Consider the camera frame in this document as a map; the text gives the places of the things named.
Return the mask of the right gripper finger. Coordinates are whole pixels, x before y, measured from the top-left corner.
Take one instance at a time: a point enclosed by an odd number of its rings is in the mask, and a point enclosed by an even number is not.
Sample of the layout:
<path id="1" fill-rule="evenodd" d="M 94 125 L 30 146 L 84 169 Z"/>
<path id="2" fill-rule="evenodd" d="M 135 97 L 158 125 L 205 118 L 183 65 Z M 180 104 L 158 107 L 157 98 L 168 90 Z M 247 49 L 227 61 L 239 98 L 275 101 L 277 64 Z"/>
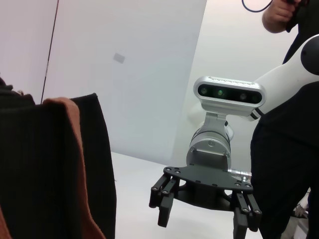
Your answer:
<path id="1" fill-rule="evenodd" d="M 258 231 L 262 218 L 262 211 L 252 193 L 233 191 L 230 208 L 234 212 L 234 239 L 244 239 L 248 229 L 252 232 Z"/>
<path id="2" fill-rule="evenodd" d="M 178 195 L 179 179 L 163 174 L 151 187 L 150 208 L 158 208 L 158 225 L 166 228 L 175 196 Z"/>

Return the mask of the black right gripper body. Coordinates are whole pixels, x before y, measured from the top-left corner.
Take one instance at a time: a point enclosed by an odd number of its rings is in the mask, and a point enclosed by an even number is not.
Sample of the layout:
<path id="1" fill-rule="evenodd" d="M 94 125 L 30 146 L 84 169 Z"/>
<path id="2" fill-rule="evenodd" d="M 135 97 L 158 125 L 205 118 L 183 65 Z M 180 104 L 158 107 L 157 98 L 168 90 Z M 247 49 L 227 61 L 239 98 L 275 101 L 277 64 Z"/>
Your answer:
<path id="1" fill-rule="evenodd" d="M 182 186 L 177 185 L 174 198 L 184 203 L 211 209 L 230 210 L 230 202 L 225 199 L 226 190 L 235 193 L 251 194 L 251 184 L 239 182 L 224 170 L 199 165 L 186 167 L 165 167 L 164 174 L 175 180 L 185 181 Z"/>

